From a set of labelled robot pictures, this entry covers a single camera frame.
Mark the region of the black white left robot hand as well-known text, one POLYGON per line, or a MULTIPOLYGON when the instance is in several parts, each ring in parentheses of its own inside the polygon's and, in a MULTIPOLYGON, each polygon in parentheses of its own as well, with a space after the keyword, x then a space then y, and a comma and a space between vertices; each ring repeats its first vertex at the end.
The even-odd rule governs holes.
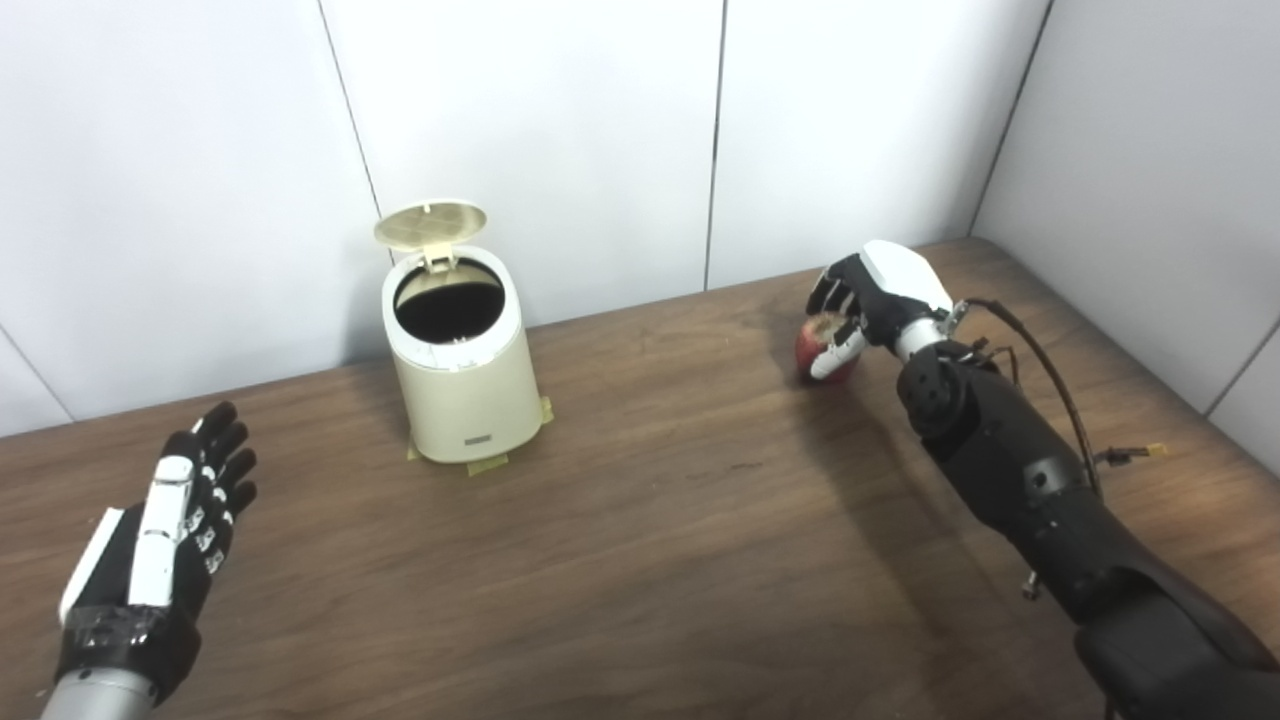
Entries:
POLYGON ((145 498, 108 509, 58 606, 46 719, 146 719, 189 676, 197 623, 255 501, 257 459, 234 404, 168 437, 145 498))

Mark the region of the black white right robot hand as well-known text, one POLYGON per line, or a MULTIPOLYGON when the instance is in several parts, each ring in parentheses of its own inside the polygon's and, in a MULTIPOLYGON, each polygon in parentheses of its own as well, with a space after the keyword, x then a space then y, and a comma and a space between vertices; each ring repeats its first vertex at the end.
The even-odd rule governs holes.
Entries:
POLYGON ((870 240, 818 275, 805 314, 810 320, 833 322, 835 328, 797 354, 800 375, 828 380, 872 347, 887 348, 908 363, 948 338, 954 309, 955 301, 919 252, 870 240))

